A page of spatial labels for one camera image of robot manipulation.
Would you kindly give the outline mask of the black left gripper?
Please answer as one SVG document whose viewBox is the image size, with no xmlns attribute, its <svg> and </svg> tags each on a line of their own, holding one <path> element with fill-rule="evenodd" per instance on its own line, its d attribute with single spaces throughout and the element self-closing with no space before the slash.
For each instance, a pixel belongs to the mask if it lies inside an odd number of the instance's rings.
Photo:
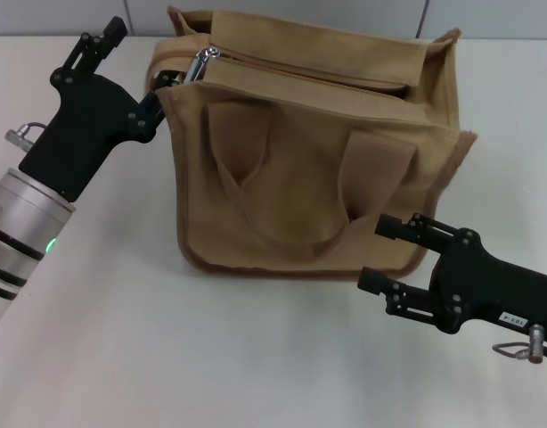
<svg viewBox="0 0 547 428">
<path fill-rule="evenodd" d="M 137 102 L 122 86 L 94 74 L 125 37 L 126 24 L 118 16 L 101 36 L 84 32 L 50 77 L 61 105 L 19 170 L 66 200 L 76 200 L 83 193 L 118 144 L 146 144 L 154 138 L 165 118 L 156 92 L 183 81 L 181 72 L 163 70 Z"/>
</svg>

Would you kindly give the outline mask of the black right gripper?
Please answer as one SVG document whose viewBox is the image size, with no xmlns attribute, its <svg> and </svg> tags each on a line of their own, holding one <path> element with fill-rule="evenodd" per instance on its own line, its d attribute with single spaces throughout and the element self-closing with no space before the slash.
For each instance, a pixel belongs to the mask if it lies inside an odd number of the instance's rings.
<svg viewBox="0 0 547 428">
<path fill-rule="evenodd" d="M 458 333 L 470 320 L 523 334 L 538 324 L 547 341 L 547 275 L 497 259 L 484 248 L 478 233 L 457 230 L 420 213 L 406 223 L 383 214 L 375 234 L 439 254 L 428 289 L 375 269 L 362 269 L 357 288 L 383 294 L 388 315 L 433 325 L 449 334 Z"/>
</svg>

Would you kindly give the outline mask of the khaki canvas food bag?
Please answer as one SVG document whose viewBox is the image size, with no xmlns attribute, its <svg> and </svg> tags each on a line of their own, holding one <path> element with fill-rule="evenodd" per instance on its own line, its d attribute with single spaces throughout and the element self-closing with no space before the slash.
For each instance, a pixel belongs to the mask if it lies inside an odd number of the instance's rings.
<svg viewBox="0 0 547 428">
<path fill-rule="evenodd" d="M 405 276 L 425 251 L 374 232 L 381 214 L 433 216 L 476 140 L 460 127 L 452 29 L 428 42 L 220 10 L 169 7 L 175 35 L 147 72 L 176 170 L 177 241 L 235 275 Z"/>
</svg>

